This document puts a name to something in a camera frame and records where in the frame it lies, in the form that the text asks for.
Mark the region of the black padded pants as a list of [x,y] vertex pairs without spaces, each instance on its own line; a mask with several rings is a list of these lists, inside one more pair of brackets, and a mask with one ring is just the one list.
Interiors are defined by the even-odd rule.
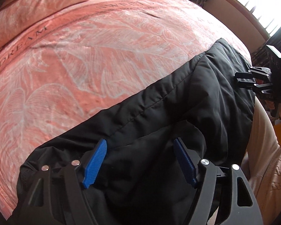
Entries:
[[93,150],[107,154],[95,183],[83,191],[98,224],[182,224],[194,199],[173,141],[214,165],[240,164],[250,138],[255,95],[239,88],[235,73],[250,62],[224,39],[146,89],[37,147],[20,167],[20,210],[42,166],[52,174],[53,216],[73,224],[59,171]]

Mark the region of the pink leaf-pattern blanket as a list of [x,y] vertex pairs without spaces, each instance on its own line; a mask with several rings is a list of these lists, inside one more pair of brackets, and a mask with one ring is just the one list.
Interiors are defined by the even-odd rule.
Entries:
[[224,38],[188,0],[89,0],[25,29],[0,50],[0,212],[18,202],[21,164],[39,145],[136,94]]

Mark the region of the lower pink pillow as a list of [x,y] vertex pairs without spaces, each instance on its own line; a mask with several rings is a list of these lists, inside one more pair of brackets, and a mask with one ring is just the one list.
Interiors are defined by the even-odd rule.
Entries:
[[28,27],[88,0],[7,0],[0,9],[0,48]]

